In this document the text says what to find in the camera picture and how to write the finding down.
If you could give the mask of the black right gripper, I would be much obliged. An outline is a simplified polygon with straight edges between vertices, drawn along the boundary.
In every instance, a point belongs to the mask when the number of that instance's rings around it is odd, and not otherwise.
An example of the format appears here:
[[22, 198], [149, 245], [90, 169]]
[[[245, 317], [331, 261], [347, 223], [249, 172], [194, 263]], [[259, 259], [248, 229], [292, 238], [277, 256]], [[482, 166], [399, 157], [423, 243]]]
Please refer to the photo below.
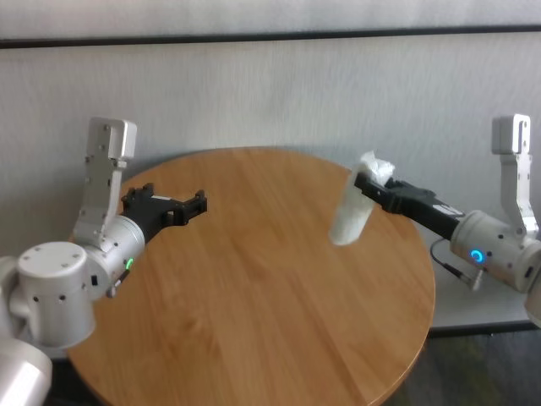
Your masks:
[[385, 174], [359, 172], [354, 186], [385, 211], [402, 215], [442, 238], [450, 238], [463, 219], [463, 212], [439, 200], [436, 193], [404, 181], [390, 180]]

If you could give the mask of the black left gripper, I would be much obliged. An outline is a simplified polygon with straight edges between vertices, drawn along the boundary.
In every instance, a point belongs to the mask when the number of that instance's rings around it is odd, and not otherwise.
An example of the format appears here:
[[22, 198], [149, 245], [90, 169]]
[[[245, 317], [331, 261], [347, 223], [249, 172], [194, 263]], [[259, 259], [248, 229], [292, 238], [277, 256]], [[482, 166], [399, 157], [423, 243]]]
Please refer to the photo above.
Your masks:
[[189, 221], [208, 210], [205, 192], [201, 189], [188, 200], [158, 199], [154, 184], [129, 188], [121, 198], [123, 215], [132, 220], [143, 233], [148, 244], [162, 229], [186, 226]]

